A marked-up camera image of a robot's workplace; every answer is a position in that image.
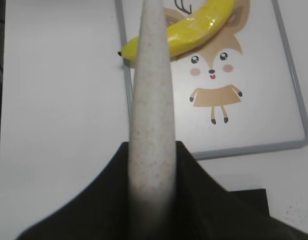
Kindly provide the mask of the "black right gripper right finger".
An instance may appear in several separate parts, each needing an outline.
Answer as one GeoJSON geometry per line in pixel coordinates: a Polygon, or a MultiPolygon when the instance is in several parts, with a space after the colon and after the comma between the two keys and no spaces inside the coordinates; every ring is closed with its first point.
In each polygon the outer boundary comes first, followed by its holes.
{"type": "Polygon", "coordinates": [[[219,185],[176,142],[173,240],[308,240],[308,234],[266,216],[219,185]]]}

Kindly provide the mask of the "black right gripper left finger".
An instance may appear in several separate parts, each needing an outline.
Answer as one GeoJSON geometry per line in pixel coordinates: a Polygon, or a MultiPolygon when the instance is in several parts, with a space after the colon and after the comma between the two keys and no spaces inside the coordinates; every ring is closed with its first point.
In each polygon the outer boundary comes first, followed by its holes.
{"type": "Polygon", "coordinates": [[[128,193],[129,143],[101,173],[60,209],[27,228],[19,240],[140,240],[128,193]]]}

